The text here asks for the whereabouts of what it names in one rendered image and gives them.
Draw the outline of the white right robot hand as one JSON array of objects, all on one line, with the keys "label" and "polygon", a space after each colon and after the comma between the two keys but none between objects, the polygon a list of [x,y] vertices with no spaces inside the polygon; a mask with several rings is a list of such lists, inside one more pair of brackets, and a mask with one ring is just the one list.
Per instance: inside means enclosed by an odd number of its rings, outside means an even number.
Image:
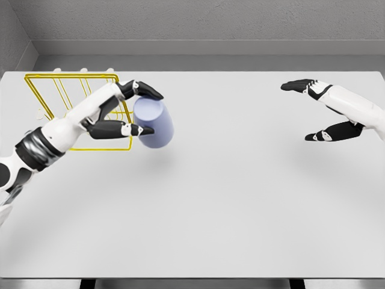
[{"label": "white right robot hand", "polygon": [[364,127],[375,124],[377,107],[364,97],[339,85],[315,79],[298,79],[281,85],[283,91],[295,91],[309,95],[328,109],[345,116],[346,122],[305,136],[306,141],[342,141],[361,135]]}]

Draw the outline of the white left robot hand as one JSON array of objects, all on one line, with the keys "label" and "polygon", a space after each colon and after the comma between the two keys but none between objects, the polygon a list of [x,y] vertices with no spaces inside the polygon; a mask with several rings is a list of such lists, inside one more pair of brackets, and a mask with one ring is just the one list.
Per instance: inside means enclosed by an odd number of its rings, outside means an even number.
[{"label": "white left robot hand", "polygon": [[116,139],[154,134],[155,130],[148,126],[142,127],[119,120],[105,120],[105,116],[119,103],[135,95],[156,101],[164,98],[154,88],[141,81],[106,84],[86,97],[66,116],[67,120],[76,125],[73,133],[74,140],[86,132],[93,139]]}]

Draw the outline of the lavender plastic cup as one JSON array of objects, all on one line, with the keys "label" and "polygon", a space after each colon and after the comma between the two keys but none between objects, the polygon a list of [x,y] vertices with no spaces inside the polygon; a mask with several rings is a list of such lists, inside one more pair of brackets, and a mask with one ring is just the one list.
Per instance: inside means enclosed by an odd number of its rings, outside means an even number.
[{"label": "lavender plastic cup", "polygon": [[148,148],[162,148],[171,142],[174,135],[173,121],[163,101],[140,97],[134,103],[134,122],[141,127],[150,127],[153,134],[139,136]]}]

